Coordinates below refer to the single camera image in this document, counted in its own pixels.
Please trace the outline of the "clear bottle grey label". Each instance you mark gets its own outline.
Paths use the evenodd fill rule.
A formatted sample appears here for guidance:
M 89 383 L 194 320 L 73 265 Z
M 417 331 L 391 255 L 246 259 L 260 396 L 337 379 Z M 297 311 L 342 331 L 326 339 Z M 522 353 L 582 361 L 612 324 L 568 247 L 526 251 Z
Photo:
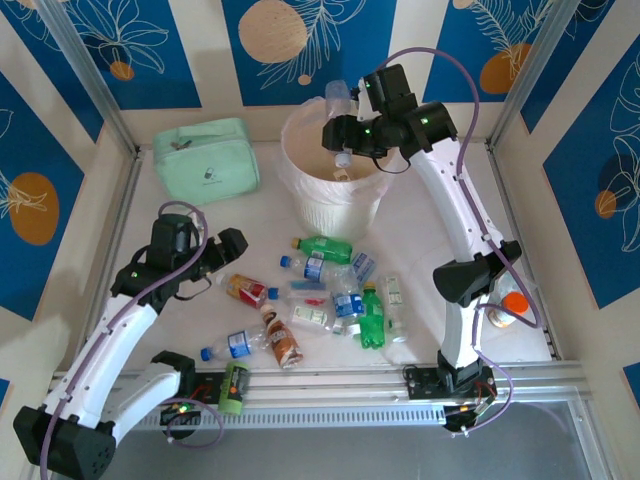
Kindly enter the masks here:
M 325 110 L 327 120 L 351 112 L 350 90 L 344 80 L 330 81 L 325 87 Z M 348 151 L 334 154 L 335 165 L 338 169 L 346 169 L 352 165 L 352 156 Z

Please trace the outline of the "amber drink bottle red label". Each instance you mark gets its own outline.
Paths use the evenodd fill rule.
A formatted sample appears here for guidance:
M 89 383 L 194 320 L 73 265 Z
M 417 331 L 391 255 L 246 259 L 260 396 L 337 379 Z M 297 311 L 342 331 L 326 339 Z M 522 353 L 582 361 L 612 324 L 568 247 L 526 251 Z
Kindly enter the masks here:
M 265 284 L 241 274 L 218 274 L 215 281 L 226 295 L 254 309 L 260 309 L 267 298 Z

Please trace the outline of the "clear bottle blue label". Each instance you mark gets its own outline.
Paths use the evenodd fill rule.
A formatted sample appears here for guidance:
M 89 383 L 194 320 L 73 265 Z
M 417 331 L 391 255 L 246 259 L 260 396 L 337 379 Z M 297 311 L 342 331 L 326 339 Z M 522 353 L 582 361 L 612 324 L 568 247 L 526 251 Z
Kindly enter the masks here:
M 330 283 L 339 278 L 346 278 L 354 274 L 351 265 L 339 265 L 334 262 L 305 255 L 282 256 L 279 265 L 301 275 L 304 279 Z
M 201 349 L 200 358 L 205 362 L 232 361 L 250 356 L 266 346 L 266 328 L 257 326 L 220 336 Z

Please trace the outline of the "slim clear bottle blue insert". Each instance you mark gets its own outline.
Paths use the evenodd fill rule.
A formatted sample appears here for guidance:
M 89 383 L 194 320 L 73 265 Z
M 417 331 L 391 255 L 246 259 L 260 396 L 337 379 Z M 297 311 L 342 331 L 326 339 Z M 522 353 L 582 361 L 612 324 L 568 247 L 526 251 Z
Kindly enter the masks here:
M 321 282 L 293 280 L 281 287 L 270 287 L 267 292 L 270 300 L 293 300 L 324 302 L 331 297 L 328 287 Z

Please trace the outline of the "small green soda bottle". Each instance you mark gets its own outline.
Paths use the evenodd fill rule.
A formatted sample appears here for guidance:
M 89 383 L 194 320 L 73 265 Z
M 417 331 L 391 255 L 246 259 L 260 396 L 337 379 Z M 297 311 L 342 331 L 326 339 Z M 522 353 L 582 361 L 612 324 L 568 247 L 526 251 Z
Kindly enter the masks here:
M 383 348 L 385 346 L 384 308 L 374 282 L 364 284 L 362 305 L 364 314 L 359 319 L 361 346 L 363 349 Z
M 353 252 L 353 247 L 348 242 L 325 236 L 293 238 L 292 247 L 307 256 L 340 265 L 349 264 Z

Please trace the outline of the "brown chocolate drink bottle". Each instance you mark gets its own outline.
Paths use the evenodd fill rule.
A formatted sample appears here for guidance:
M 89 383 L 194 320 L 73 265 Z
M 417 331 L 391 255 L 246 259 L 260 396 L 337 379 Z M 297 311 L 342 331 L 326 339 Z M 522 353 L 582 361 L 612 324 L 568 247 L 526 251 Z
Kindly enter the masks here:
M 278 366 L 286 369 L 299 364 L 304 359 L 304 355 L 293 333 L 275 308 L 271 304 L 264 304 L 260 308 L 260 313 L 266 326 L 268 343 Z

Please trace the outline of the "crushed large bottle blue label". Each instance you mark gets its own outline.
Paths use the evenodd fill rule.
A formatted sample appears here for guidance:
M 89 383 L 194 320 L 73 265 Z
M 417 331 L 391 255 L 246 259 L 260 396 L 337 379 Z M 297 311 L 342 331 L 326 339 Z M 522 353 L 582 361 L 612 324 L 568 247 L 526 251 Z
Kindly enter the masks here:
M 364 313 L 360 286 L 351 264 L 335 267 L 330 287 L 338 320 L 357 319 Z

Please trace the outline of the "clear bottle blue-white label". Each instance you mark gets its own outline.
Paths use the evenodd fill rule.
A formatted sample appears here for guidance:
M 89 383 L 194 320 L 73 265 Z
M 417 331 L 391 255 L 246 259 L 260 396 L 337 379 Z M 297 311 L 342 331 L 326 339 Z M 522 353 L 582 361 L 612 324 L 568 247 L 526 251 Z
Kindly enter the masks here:
M 355 253 L 351 263 L 361 285 L 364 285 L 371 278 L 377 266 L 373 256 L 364 251 Z

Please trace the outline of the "orange cap juice bottle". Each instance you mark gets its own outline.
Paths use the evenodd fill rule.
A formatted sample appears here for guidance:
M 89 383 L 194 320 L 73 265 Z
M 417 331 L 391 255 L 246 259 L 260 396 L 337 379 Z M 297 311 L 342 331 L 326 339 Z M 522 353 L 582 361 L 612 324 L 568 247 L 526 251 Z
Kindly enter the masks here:
M 514 315 L 524 317 L 530 307 L 522 289 L 510 274 L 503 275 L 496 282 L 489 302 L 499 306 L 499 309 L 490 308 L 486 313 L 489 322 L 498 328 L 509 327 L 516 320 Z

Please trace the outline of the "mint green zip pouch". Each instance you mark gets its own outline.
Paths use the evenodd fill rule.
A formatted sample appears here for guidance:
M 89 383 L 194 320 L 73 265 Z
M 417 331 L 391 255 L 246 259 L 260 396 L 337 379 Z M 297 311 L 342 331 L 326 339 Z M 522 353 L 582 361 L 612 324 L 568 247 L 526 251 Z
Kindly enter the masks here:
M 171 142 L 191 140 L 175 151 Z M 252 192 L 260 173 L 244 120 L 224 118 L 156 134 L 153 165 L 172 200 L 200 206 Z

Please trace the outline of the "green cylinder with black label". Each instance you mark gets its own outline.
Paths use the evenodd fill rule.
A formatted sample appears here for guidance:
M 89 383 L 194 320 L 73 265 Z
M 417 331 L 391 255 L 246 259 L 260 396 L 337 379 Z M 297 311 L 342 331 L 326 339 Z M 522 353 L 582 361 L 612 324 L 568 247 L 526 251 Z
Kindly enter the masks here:
M 240 415 L 244 395 L 250 381 L 250 370 L 246 363 L 229 362 L 226 366 L 218 399 L 218 411 L 228 415 Z

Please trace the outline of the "black connector board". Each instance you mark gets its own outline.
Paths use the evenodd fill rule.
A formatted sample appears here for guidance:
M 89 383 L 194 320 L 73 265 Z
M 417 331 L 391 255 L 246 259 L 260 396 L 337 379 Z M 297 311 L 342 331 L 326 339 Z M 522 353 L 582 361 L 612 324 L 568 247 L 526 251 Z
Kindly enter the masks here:
M 452 434 L 465 434 L 480 425 L 480 417 L 488 408 L 489 404 L 486 402 L 480 404 L 445 406 L 444 428 Z
M 193 435 L 200 424 L 201 412 L 190 403 L 171 402 L 162 406 L 160 427 L 167 436 L 175 440 L 185 440 Z

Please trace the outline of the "grey metal sheet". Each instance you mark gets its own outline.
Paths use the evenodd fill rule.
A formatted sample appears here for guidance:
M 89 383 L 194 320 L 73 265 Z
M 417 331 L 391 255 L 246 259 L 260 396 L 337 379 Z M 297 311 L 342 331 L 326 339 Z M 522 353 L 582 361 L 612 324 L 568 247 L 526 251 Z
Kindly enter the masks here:
M 482 439 L 431 428 L 233 430 L 188 451 L 157 433 L 123 441 L 100 480 L 594 480 L 562 435 Z

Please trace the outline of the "aluminium table side rail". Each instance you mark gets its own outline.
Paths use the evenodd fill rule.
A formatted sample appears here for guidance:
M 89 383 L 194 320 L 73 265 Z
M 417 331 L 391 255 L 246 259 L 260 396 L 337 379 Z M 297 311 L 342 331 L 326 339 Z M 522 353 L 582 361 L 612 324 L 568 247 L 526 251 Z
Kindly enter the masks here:
M 89 275 L 89 297 L 83 323 L 77 337 L 76 354 L 80 352 L 101 318 L 143 159 L 144 152 L 139 147 L 135 155 L 124 165 L 122 174 L 116 183 L 103 233 L 98 243 L 96 259 Z
M 560 361 L 563 359 L 562 352 L 561 352 L 561 349 L 558 347 L 553 325 L 550 323 L 547 306 L 545 304 L 541 290 L 536 282 L 535 275 L 532 270 L 531 262 L 525 249 L 525 243 L 517 222 L 517 217 L 515 215 L 513 202 L 511 201 L 509 196 L 509 193 L 510 193 L 509 188 L 505 183 L 504 176 L 501 172 L 500 166 L 498 164 L 498 161 L 494 152 L 494 148 L 491 146 L 489 141 L 486 141 L 484 143 L 484 146 L 487 151 L 489 164 L 491 166 L 491 169 L 496 181 L 496 185 L 501 197 L 501 201 L 505 210 L 505 214 L 506 214 L 511 232 L 515 237 L 515 239 L 519 241 L 522 248 L 522 256 L 518 262 L 518 265 L 519 265 L 518 269 L 521 271 L 521 276 L 523 276 L 526 279 L 528 285 L 530 285 L 532 288 L 532 291 L 531 291 L 532 297 L 539 311 L 539 316 L 542 322 L 542 331 L 547 341 L 551 359 L 553 361 Z

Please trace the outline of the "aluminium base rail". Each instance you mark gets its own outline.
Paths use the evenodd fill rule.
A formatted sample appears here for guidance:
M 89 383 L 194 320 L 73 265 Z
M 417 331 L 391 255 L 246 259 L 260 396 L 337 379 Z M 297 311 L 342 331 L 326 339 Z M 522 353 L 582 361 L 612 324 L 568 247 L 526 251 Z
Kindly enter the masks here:
M 590 400 L 591 389 L 576 361 L 506 363 L 493 370 L 498 399 L 514 401 Z M 245 396 L 247 408 L 338 407 L 409 404 L 400 366 L 254 369 Z

